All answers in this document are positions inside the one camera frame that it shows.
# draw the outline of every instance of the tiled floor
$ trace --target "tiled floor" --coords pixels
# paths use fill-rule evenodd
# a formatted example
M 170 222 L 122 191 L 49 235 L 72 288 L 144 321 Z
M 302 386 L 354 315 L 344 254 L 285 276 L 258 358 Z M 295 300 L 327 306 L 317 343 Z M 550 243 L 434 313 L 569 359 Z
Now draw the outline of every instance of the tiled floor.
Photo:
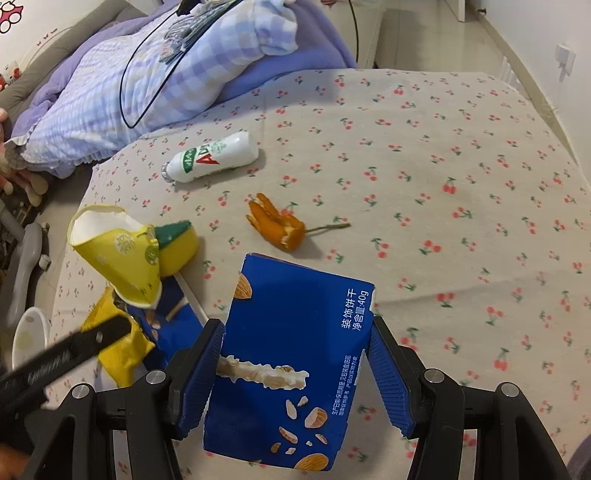
M 460 23 L 444 0 L 384 4 L 376 55 L 380 68 L 500 73 L 503 54 L 471 13 Z
M 469 13 L 456 20 L 444 0 L 384 0 L 386 11 L 376 63 L 380 68 L 425 71 L 483 71 L 498 75 L 503 55 L 488 33 Z M 88 187 L 89 166 L 78 167 L 70 178 L 50 189 L 39 222 L 50 224 L 49 255 L 53 262 L 35 288 L 34 303 L 51 315 L 61 263 L 66 250 L 66 229 Z
M 64 254 L 66 252 L 66 230 L 70 219 L 78 210 L 80 201 L 88 188 L 92 168 L 83 165 L 65 180 L 56 180 L 50 187 L 43 211 L 37 216 L 37 222 L 49 223 L 48 245 L 45 245 L 51 257 L 47 272 L 33 278 L 31 287 L 35 288 L 34 304 L 48 316 L 51 316 L 53 300 L 56 296 L 57 281 Z

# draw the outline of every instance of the white wall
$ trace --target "white wall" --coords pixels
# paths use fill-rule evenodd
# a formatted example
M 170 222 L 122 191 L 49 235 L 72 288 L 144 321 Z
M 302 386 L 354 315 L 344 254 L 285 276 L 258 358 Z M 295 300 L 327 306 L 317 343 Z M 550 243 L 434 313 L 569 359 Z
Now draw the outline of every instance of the white wall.
M 12 0 L 23 6 L 22 19 L 0 34 L 0 67 L 17 62 L 37 43 L 45 43 L 57 35 L 64 26 L 92 11 L 102 0 Z
M 575 156 L 591 176 L 591 1 L 473 0 L 517 53 L 556 109 Z M 560 81 L 558 43 L 577 54 L 572 75 Z

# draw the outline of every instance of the white plastic bottle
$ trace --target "white plastic bottle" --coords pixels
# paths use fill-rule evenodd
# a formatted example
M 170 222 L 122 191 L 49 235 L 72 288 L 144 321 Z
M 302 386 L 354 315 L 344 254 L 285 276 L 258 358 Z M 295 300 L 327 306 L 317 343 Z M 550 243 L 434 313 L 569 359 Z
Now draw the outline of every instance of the white plastic bottle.
M 237 132 L 177 153 L 162 165 L 162 178 L 169 183 L 188 182 L 226 168 L 248 165 L 258 154 L 253 137 L 246 131 Z

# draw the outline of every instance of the bottle cap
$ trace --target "bottle cap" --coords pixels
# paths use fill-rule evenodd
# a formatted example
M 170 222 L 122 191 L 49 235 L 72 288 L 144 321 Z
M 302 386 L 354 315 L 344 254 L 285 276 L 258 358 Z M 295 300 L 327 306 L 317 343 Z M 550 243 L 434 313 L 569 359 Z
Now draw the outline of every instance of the bottle cap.
M 170 176 L 166 172 L 166 167 L 168 167 L 169 163 L 170 162 L 166 162 L 164 165 L 162 165 L 162 168 L 160 169 L 160 174 L 162 175 L 162 178 L 165 181 L 167 181 L 168 183 L 174 183 L 174 180 L 172 178 L 170 178 Z

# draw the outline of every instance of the purple blanket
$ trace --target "purple blanket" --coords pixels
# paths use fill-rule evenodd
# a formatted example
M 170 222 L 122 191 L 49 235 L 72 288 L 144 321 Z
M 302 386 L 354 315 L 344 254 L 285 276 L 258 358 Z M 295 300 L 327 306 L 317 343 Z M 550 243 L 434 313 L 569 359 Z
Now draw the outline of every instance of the purple blanket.
M 150 23 L 163 13 L 175 8 L 178 0 L 168 0 L 149 17 L 127 20 L 98 32 L 86 40 L 56 69 L 35 95 L 31 106 L 24 111 L 12 129 L 12 137 L 25 135 L 47 113 L 66 87 L 82 57 L 98 43 L 114 37 L 129 35 Z M 355 68 L 355 59 L 339 33 L 320 8 L 309 0 L 297 0 L 290 8 L 298 22 L 296 42 L 298 49 L 289 55 L 265 56 L 251 64 L 236 79 L 222 89 L 217 103 L 225 102 L 268 80 L 298 70 Z

